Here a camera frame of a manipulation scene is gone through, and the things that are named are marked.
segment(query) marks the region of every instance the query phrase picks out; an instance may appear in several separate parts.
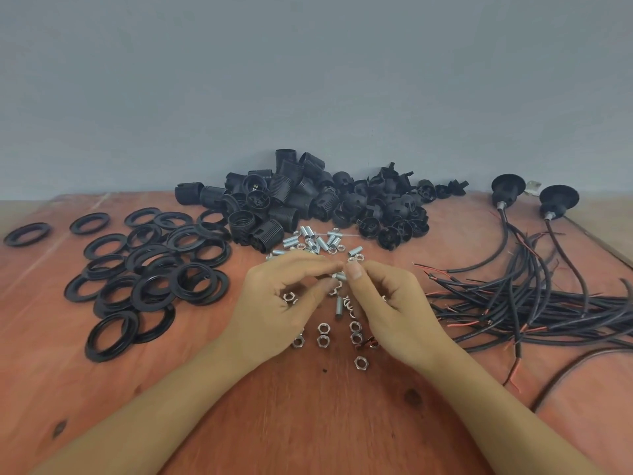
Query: gray wall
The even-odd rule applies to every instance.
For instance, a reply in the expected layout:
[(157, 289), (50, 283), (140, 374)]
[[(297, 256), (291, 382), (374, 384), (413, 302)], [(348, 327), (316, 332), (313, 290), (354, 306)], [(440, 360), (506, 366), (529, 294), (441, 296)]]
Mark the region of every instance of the gray wall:
[(1, 0), (0, 199), (310, 151), (629, 190), (633, 0)]

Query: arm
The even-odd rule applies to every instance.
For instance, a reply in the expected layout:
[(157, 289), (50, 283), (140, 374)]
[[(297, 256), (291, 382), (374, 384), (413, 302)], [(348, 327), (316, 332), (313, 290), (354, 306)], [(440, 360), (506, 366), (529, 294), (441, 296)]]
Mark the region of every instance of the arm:
[(226, 391), (292, 343), (337, 281), (320, 280), (295, 305), (287, 305), (281, 293), (306, 276), (342, 267), (301, 250), (253, 267), (232, 319), (217, 340), (32, 473), (156, 473)]
[(376, 262), (348, 263), (345, 271), (354, 307), (380, 344), (435, 386), (495, 473), (601, 473), (453, 343), (412, 273)]

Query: left hand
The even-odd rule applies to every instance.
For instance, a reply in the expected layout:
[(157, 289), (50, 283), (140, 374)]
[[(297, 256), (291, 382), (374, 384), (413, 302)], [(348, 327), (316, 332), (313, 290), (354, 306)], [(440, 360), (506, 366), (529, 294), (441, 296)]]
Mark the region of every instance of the left hand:
[(233, 317), (220, 337), (251, 368), (278, 355), (301, 333), (313, 311), (338, 282), (331, 277), (319, 280), (296, 304), (286, 303), (283, 292), (305, 277), (342, 271), (343, 265), (331, 257), (292, 250), (251, 268)]

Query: wooden table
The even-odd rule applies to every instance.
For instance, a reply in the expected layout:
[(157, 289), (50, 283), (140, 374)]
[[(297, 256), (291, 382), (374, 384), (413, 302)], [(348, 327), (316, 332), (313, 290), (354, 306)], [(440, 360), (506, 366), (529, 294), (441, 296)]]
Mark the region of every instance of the wooden table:
[[(528, 233), (542, 231), (536, 203), (522, 196), (508, 210), (510, 221)], [(63, 289), (87, 263), (83, 247), (105, 233), (129, 233), (124, 217), (146, 206), (202, 212), (199, 206), (178, 205), (170, 192), (61, 196), (23, 221), (52, 224), (51, 236), (26, 248), (0, 246), (3, 473), (34, 467), (193, 357), (226, 327), (247, 269), (264, 261), (264, 255), (250, 247), (234, 247), (222, 267), (231, 288), (220, 303), (194, 307), (180, 302), (176, 320), (159, 339), (132, 346), (111, 362), (93, 364), (84, 357), (83, 345), (98, 319), (91, 303), (70, 303)], [(414, 271), (424, 290), (434, 291), (434, 283), (412, 262), (462, 267), (485, 258), (501, 239), (499, 219), (486, 194), (438, 200), (426, 208), (429, 235), (392, 253), (356, 237), (345, 237), (344, 244), (362, 244), (367, 258)], [(105, 230), (91, 236), (69, 232), (75, 218), (94, 211), (111, 215)], [(311, 226), (324, 232), (331, 225), (312, 221)], [(631, 271), (566, 220), (557, 220), (555, 226), (566, 233), (561, 242), (585, 275), (590, 292), (624, 295), (618, 278), (633, 280)], [(494, 278), (514, 247), (511, 242), (502, 259), (463, 278)], [(550, 249), (549, 240), (542, 239), (539, 250)], [(563, 267), (554, 281), (560, 289), (579, 290), (571, 271)], [(334, 300), (326, 300), (306, 326), (305, 346), (286, 350), (239, 382), (203, 418), (164, 472), (490, 473), (453, 411), (414, 371), (384, 350), (366, 350), (369, 369), (356, 370), (349, 321), (335, 322)], [(332, 325), (332, 343), (326, 350), (316, 343), (320, 322)], [(112, 339), (115, 332), (104, 336)], [(515, 378), (520, 392), (508, 390), (530, 403), (558, 369), (587, 350), (527, 344)], [(502, 347), (474, 357), (499, 381), (513, 362), (512, 351)], [(540, 413), (611, 473), (631, 473), (633, 467), (632, 374), (633, 357), (592, 360), (551, 395)], [(55, 436), (63, 423), (65, 429)]]

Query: hand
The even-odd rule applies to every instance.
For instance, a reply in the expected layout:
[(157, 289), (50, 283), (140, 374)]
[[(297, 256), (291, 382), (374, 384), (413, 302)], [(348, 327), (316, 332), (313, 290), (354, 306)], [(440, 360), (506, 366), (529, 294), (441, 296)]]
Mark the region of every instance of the hand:
[[(362, 266), (349, 262), (345, 274), (357, 302), (356, 316), (362, 308), (374, 336), (400, 361), (425, 369), (438, 352), (456, 346), (440, 326), (414, 274), (371, 261)], [(387, 296), (386, 303), (381, 294)]]
[(221, 338), (251, 369), (257, 367), (288, 348), (338, 282), (330, 276), (319, 280), (296, 304), (286, 303), (283, 292), (305, 277), (330, 275), (342, 269), (340, 261), (302, 250), (290, 251), (251, 268)]

